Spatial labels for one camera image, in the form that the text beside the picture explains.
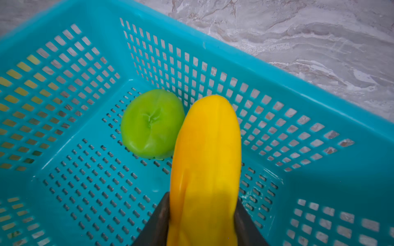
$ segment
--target gray marble floor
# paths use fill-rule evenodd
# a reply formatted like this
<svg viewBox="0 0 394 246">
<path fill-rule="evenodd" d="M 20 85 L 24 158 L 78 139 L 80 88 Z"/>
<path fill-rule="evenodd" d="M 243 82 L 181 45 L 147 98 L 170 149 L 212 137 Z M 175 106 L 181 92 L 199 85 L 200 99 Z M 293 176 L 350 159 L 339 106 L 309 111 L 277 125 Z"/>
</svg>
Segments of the gray marble floor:
<svg viewBox="0 0 394 246">
<path fill-rule="evenodd" d="M 0 35 L 58 0 L 0 0 Z M 390 0 L 138 0 L 394 122 Z"/>
</svg>

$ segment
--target green tomato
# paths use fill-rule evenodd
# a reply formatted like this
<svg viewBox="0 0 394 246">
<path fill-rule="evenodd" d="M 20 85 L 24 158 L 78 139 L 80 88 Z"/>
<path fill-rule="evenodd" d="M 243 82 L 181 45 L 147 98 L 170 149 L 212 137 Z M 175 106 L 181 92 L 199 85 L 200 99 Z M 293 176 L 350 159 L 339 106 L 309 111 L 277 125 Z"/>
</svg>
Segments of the green tomato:
<svg viewBox="0 0 394 246">
<path fill-rule="evenodd" d="M 148 91 L 126 108 L 121 122 L 123 144 L 143 158 L 170 157 L 184 119 L 182 102 L 175 94 Z"/>
</svg>

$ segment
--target yellow fruit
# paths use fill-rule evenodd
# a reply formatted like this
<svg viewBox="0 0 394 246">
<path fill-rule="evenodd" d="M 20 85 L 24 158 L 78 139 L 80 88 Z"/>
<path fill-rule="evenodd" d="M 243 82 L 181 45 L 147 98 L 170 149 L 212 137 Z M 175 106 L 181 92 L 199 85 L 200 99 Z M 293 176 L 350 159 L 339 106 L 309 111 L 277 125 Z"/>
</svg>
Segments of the yellow fruit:
<svg viewBox="0 0 394 246">
<path fill-rule="evenodd" d="M 237 116 L 221 96 L 198 100 L 175 144 L 167 246 L 237 246 L 241 175 Z"/>
</svg>

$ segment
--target turquoise basket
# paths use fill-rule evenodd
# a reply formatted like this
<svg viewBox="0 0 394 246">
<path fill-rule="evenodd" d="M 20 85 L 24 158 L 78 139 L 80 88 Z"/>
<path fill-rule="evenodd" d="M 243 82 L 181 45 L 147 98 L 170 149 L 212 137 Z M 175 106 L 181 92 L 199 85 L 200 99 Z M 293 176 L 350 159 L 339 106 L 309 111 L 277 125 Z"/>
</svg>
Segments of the turquoise basket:
<svg viewBox="0 0 394 246">
<path fill-rule="evenodd" d="M 62 2 L 0 58 L 2 245 L 132 245 L 169 190 L 171 158 L 119 130 L 154 88 L 233 105 L 239 196 L 272 246 L 394 245 L 394 125 L 282 70 L 127 0 Z"/>
</svg>

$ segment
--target toy fruit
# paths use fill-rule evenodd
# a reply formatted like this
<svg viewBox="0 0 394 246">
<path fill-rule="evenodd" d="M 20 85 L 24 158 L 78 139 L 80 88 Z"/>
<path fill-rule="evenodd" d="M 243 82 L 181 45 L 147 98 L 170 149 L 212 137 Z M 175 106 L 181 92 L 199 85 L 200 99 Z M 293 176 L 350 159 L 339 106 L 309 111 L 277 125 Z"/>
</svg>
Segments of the toy fruit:
<svg viewBox="0 0 394 246">
<path fill-rule="evenodd" d="M 198 100 L 175 145 L 167 246 L 237 246 L 240 175 L 241 134 L 233 108 L 221 96 Z"/>
<path fill-rule="evenodd" d="M 182 102 L 175 94 L 148 91 L 126 108 L 121 122 L 123 144 L 143 158 L 170 157 L 184 118 Z"/>
</svg>

